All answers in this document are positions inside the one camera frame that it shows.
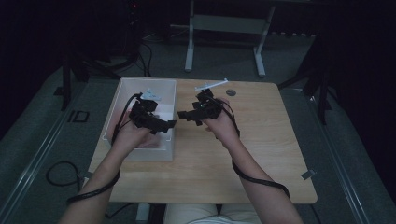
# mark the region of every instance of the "black hand controller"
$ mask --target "black hand controller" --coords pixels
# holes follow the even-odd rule
[[[194,110],[177,111],[180,119],[194,120],[196,125],[200,126],[202,119],[216,119],[219,116],[222,110],[222,101],[214,99],[210,89],[201,91],[196,97],[198,102],[192,103]]]

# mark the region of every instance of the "white box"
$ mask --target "white box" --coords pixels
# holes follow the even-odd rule
[[[118,123],[122,110],[128,100],[136,93],[146,92],[150,89],[155,95],[161,97],[157,108],[153,112],[159,119],[168,121],[174,120],[176,115],[176,81],[173,79],[153,79],[153,78],[133,78],[123,77],[115,93],[113,108],[109,110],[110,118],[106,124],[103,140],[111,148],[111,138],[114,127]],[[134,105],[134,101],[129,105],[129,109]],[[175,130],[169,129],[167,133],[157,132],[155,136],[157,144],[149,147],[139,147],[132,151],[125,159],[127,161],[172,161],[174,150]]]

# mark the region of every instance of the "wooden table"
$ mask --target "wooden table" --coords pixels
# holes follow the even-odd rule
[[[198,93],[194,87],[204,82],[177,79],[177,111],[192,110]],[[227,96],[228,89],[235,90],[236,95]],[[314,203],[317,194],[311,179],[301,177],[307,168],[277,86],[230,81],[211,90],[215,97],[230,101],[241,140],[258,164],[289,189],[294,203]],[[228,151],[205,125],[177,118],[175,131],[174,160],[125,161],[111,202],[249,203]],[[91,172],[107,152],[108,146],[100,138]]]

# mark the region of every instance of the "cable on floor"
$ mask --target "cable on floor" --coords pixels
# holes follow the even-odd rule
[[[73,168],[74,171],[75,171],[74,175],[76,176],[76,180],[70,181],[70,182],[65,182],[65,183],[57,183],[57,182],[55,182],[55,181],[53,181],[53,180],[51,179],[50,174],[51,174],[52,170],[53,170],[55,167],[58,167],[59,165],[63,165],[63,164],[72,166],[72,168]],[[82,183],[83,183],[83,181],[84,181],[84,177],[83,177],[83,176],[80,176],[80,174],[81,174],[81,172],[78,170],[77,166],[76,166],[73,162],[71,162],[71,161],[58,161],[58,162],[54,163],[54,164],[48,169],[48,171],[46,172],[46,179],[47,179],[47,181],[48,181],[51,185],[56,186],[56,187],[67,187],[67,186],[71,186],[71,185],[76,184],[76,185],[77,185],[77,192],[79,192],[79,191],[81,190],[81,188],[82,188]],[[116,214],[118,214],[120,211],[122,211],[123,209],[125,209],[126,207],[128,207],[128,206],[130,206],[130,205],[133,205],[133,203],[127,203],[127,204],[123,205],[122,207],[120,207],[120,208],[117,209],[114,213],[112,213],[112,214],[110,214],[110,215],[109,215],[108,213],[105,213],[105,217],[111,219],[111,218],[113,218]]]

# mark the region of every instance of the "metal stand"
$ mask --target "metal stand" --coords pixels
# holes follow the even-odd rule
[[[253,48],[254,58],[256,61],[257,71],[260,77],[265,76],[264,65],[262,63],[262,47],[265,37],[268,35],[268,29],[271,19],[274,15],[275,7],[271,7],[267,18],[264,19],[247,19],[222,16],[209,16],[194,14],[194,0],[190,1],[190,26],[189,26],[189,45],[187,48],[186,72],[192,71],[192,61],[194,54],[194,30],[209,30],[222,32],[235,32],[245,34],[261,35],[259,44]]]

